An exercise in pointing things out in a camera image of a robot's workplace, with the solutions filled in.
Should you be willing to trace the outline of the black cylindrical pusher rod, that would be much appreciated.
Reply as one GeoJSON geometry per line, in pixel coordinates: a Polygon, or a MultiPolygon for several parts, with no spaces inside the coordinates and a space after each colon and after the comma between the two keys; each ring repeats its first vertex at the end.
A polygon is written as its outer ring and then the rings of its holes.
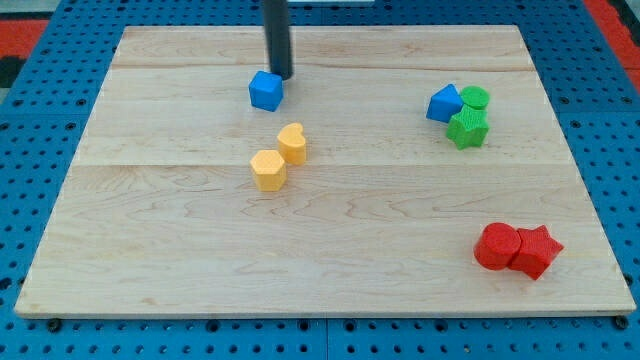
{"type": "Polygon", "coordinates": [[[263,0],[263,26],[270,71],[283,80],[293,76],[287,0],[263,0]]]}

